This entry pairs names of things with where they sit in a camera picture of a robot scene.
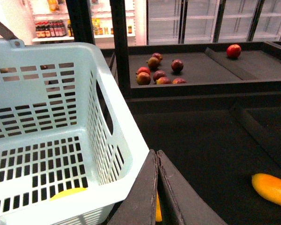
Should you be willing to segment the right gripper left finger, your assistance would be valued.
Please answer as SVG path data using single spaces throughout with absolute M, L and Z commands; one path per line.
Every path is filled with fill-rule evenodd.
M 158 165 L 150 150 L 127 198 L 115 207 L 109 225 L 154 225 L 156 218 Z

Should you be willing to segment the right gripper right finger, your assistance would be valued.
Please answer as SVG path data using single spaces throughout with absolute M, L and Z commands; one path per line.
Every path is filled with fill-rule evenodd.
M 158 194 L 164 225 L 225 225 L 197 194 L 166 154 L 159 150 Z

